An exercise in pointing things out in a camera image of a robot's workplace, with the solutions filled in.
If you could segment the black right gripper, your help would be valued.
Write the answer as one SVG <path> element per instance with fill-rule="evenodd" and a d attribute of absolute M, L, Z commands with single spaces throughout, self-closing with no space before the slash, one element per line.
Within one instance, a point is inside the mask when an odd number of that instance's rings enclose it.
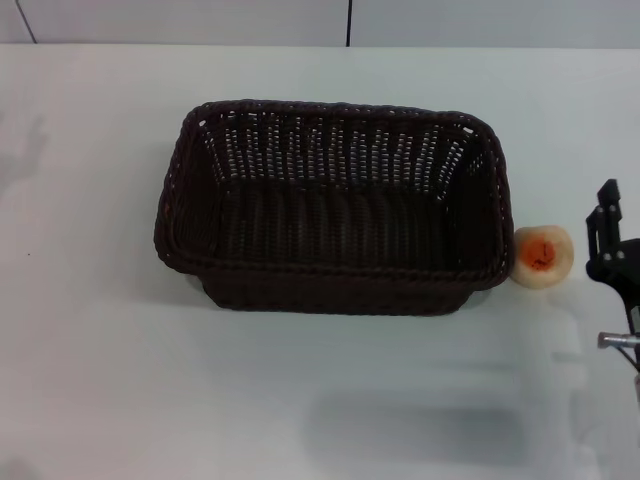
<path fill-rule="evenodd" d="M 598 204 L 586 218 L 589 260 L 587 275 L 613 288 L 621 297 L 628 320 L 639 319 L 639 240 L 621 241 L 620 192 L 616 179 L 597 192 Z"/>

